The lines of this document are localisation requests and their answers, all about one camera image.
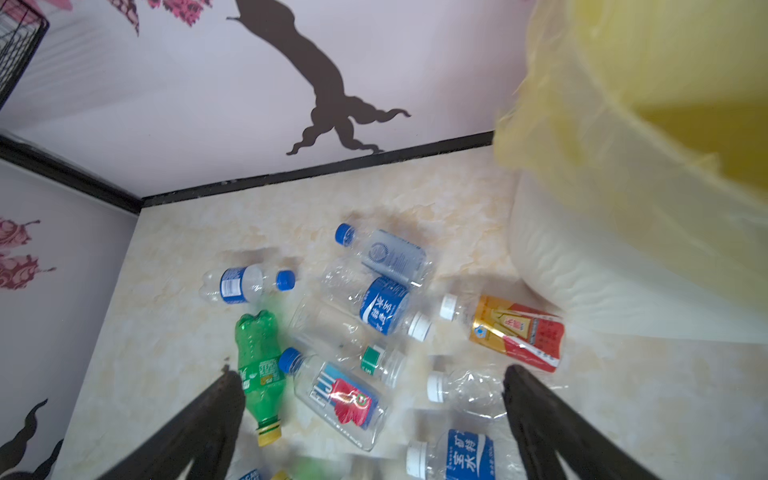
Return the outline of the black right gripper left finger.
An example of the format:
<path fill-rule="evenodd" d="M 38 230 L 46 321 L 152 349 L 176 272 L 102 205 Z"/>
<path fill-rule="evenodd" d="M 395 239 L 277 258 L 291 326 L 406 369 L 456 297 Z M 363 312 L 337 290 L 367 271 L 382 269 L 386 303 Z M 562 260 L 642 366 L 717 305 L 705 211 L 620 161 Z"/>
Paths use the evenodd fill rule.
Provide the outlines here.
<path fill-rule="evenodd" d="M 228 370 L 103 479 L 223 479 L 245 410 L 240 375 Z"/>

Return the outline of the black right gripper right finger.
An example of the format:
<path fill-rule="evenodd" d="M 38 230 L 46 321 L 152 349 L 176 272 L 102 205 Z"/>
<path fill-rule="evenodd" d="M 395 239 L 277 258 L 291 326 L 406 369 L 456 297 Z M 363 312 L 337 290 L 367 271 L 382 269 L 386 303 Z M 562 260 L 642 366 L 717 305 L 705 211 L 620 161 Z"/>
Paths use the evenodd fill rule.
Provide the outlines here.
<path fill-rule="evenodd" d="M 503 380 L 507 420 L 529 479 L 654 479 L 522 365 Z"/>

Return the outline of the clear bottle green white label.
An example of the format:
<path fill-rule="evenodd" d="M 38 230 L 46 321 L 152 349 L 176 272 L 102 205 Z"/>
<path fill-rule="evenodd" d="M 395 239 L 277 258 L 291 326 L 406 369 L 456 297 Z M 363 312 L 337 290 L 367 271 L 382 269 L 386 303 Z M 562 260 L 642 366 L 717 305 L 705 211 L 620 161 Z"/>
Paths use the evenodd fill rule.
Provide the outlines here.
<path fill-rule="evenodd" d="M 256 305 L 267 293 L 291 291 L 295 285 L 293 270 L 251 264 L 207 272 L 199 295 L 211 303 Z"/>

